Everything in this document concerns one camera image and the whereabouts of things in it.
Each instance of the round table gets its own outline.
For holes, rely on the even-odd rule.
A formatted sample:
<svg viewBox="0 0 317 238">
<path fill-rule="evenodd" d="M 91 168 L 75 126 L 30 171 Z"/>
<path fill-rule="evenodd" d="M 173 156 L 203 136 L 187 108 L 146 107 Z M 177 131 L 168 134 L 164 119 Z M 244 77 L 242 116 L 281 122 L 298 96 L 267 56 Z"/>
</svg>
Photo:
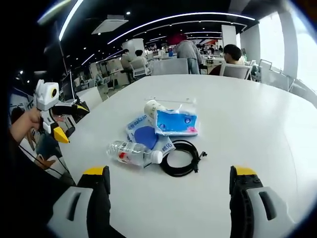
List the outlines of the round table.
<svg viewBox="0 0 317 238">
<path fill-rule="evenodd" d="M 106 145 L 126 140 L 126 125 L 150 97 L 197 99 L 199 135 L 185 137 L 208 153 L 197 174 L 173 178 L 158 165 L 139 169 L 107 158 Z M 298 222 L 316 198 L 316 141 L 317 110 L 298 96 L 242 79 L 175 74 L 144 77 L 117 92 L 60 148 L 75 182 L 90 167 L 109 166 L 110 224 L 123 235 L 225 238 L 231 229 L 230 166 L 255 170 Z M 184 157 L 172 153 L 170 161 Z"/>
</svg>

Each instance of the bottle cap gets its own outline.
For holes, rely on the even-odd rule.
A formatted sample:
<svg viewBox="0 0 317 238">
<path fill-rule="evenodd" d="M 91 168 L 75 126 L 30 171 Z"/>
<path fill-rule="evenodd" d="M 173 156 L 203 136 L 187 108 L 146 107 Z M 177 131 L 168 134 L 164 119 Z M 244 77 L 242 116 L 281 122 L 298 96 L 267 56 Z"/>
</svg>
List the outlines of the bottle cap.
<svg viewBox="0 0 317 238">
<path fill-rule="evenodd" d="M 160 164 L 163 160 L 163 153 L 159 150 L 151 152 L 151 161 L 154 164 Z"/>
</svg>

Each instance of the gray jacket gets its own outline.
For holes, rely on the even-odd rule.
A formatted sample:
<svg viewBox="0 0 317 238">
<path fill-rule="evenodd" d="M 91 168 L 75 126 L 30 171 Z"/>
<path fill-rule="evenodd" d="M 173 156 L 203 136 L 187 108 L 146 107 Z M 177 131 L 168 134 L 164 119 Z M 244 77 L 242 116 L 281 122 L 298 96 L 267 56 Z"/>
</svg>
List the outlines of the gray jacket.
<svg viewBox="0 0 317 238">
<path fill-rule="evenodd" d="M 177 57 L 186 59 L 197 59 L 198 64 L 202 63 L 199 50 L 192 41 L 182 41 L 177 47 Z"/>
</svg>

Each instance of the plastic water bottle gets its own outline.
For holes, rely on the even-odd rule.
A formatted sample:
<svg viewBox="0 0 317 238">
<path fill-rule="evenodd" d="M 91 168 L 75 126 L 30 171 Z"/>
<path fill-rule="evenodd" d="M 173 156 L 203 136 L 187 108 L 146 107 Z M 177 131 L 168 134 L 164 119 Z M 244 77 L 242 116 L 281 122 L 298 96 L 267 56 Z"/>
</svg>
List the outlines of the plastic water bottle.
<svg viewBox="0 0 317 238">
<path fill-rule="evenodd" d="M 163 154 L 158 150 L 150 150 L 143 144 L 115 141 L 108 146 L 107 155 L 126 164 L 145 168 L 149 164 L 160 164 Z"/>
</svg>

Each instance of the paper cup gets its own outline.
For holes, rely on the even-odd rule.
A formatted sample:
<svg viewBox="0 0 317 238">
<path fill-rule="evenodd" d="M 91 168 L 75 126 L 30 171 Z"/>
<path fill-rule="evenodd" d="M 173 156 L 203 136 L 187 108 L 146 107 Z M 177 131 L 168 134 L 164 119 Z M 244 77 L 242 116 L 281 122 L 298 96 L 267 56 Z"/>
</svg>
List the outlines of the paper cup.
<svg viewBox="0 0 317 238">
<path fill-rule="evenodd" d="M 149 115 L 153 119 L 154 119 L 154 112 L 156 110 L 165 111 L 167 110 L 167 108 L 155 100 L 149 100 L 144 106 L 144 113 L 146 115 Z"/>
</svg>

